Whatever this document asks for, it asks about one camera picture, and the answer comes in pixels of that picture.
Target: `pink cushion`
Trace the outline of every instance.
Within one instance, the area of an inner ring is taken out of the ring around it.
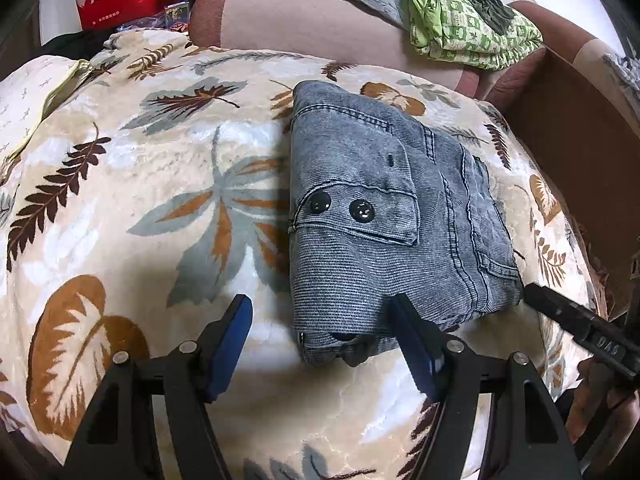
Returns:
[[[515,65],[495,72],[482,71],[476,99],[489,101],[502,113],[522,94],[529,81],[545,60],[546,48],[541,47]]]
[[[420,56],[405,30],[347,0],[196,0],[190,38],[197,46],[264,48],[395,68],[468,97],[479,81],[472,67]]]

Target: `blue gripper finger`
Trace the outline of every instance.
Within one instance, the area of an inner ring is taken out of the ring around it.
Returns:
[[[220,342],[211,357],[211,373],[205,389],[207,402],[213,402],[228,388],[251,328],[253,316],[251,300],[244,294],[237,294],[222,319],[214,323],[224,332],[219,336]]]
[[[437,402],[444,394],[434,378],[444,365],[440,329],[421,319],[405,294],[390,298],[387,316],[416,388]]]

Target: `green patterned fabric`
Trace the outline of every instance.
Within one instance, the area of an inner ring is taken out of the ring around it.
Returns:
[[[411,44],[440,61],[501,70],[542,46],[542,34],[515,11],[507,34],[487,25],[469,0],[408,0]]]

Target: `fern leaf pattern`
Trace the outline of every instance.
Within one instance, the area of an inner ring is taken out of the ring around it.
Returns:
[[[502,165],[507,169],[511,169],[511,161],[509,159],[509,149],[507,148],[507,143],[504,141],[504,137],[500,133],[500,130],[496,128],[493,124],[485,124],[484,127],[489,130],[491,134],[491,140],[494,142],[495,151],[498,153],[500,160],[502,161]]]
[[[283,131],[283,133],[287,134],[289,133],[289,130],[291,128],[290,116],[293,113],[293,88],[273,79],[269,79],[269,81],[276,83],[284,88],[282,92],[279,92],[271,98],[272,104],[270,108],[274,111],[274,120],[287,120]]]
[[[139,57],[133,63],[131,63],[127,68],[134,69],[131,74],[129,74],[128,79],[135,80],[143,80],[147,76],[155,76],[160,72],[167,72],[168,70],[172,70],[176,67],[164,68],[160,65],[160,62],[168,56],[174,50],[174,46],[171,43],[167,43],[160,48],[150,51],[148,54]]]
[[[540,229],[536,229],[538,221],[533,216],[533,209],[531,209],[530,218],[529,227],[533,231],[533,240],[538,255],[540,272],[542,272],[545,281],[549,285],[560,287],[564,283],[566,276],[566,272],[562,268],[566,261],[566,253],[558,254],[557,251],[551,248],[551,245],[547,243],[545,238],[541,236]]]
[[[418,462],[420,450],[424,447],[424,444],[430,436],[431,427],[433,426],[437,413],[438,403],[425,399],[420,408],[418,422],[416,422],[414,430],[411,432],[411,440],[414,441],[414,446],[407,452],[407,461],[398,471],[396,478],[407,480],[409,476],[411,476],[415,464]]]
[[[91,72],[89,72],[89,75],[86,77],[86,79],[82,84],[87,85],[91,81],[94,81],[95,79],[99,78],[103,74],[111,75],[111,72],[110,72],[111,69],[114,68],[116,65],[120,64],[126,57],[127,56],[123,56],[123,57],[111,56],[105,59],[102,63],[100,63],[100,65],[92,67]]]
[[[240,54],[228,54],[228,56],[222,56],[211,61],[203,61],[196,63],[193,66],[193,71],[197,75],[204,75],[204,71],[207,68],[226,63],[234,59],[253,60],[253,61],[269,61],[271,59],[282,59],[288,57],[289,59],[307,59],[308,56],[302,54],[289,54],[287,52],[242,52]]]
[[[468,142],[474,146],[480,146],[481,142],[488,144],[488,140],[481,139],[472,130],[467,130],[464,128],[457,128],[455,126],[449,126],[446,129],[446,132],[452,137],[456,137],[457,139],[462,139],[463,142]]]
[[[106,153],[102,146],[109,142],[111,137],[100,137],[98,126],[94,123],[95,139],[91,142],[76,144],[74,151],[67,154],[67,159],[62,162],[64,168],[60,168],[55,174],[46,175],[44,179],[49,184],[36,186],[38,193],[25,197],[29,205],[23,207],[17,213],[17,219],[11,224],[9,239],[6,248],[6,268],[12,270],[12,258],[15,261],[18,252],[24,252],[27,242],[33,243],[36,235],[36,225],[40,232],[44,232],[45,215],[50,222],[54,222],[58,212],[58,204],[66,207],[67,193],[77,195],[80,189],[80,177],[86,180],[89,165],[98,165],[98,155]]]
[[[509,123],[505,120],[502,114],[491,104],[487,102],[477,101],[478,108],[480,108],[487,116],[496,124],[499,128],[502,128],[505,132],[510,133],[511,128]]]
[[[337,82],[338,80],[335,78],[335,75],[340,72],[340,70],[347,70],[348,68],[355,68],[358,65],[355,63],[342,63],[340,61],[332,61],[331,63],[327,63],[322,67],[322,74],[324,74],[327,79],[331,81]]]

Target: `green cloth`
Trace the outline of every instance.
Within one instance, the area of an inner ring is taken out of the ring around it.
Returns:
[[[469,3],[496,34],[507,33],[515,16],[511,7],[505,7],[500,0],[469,0]]]
[[[542,34],[514,11],[507,33],[496,34],[469,0],[408,0],[411,44],[431,59],[501,70],[542,46]]]

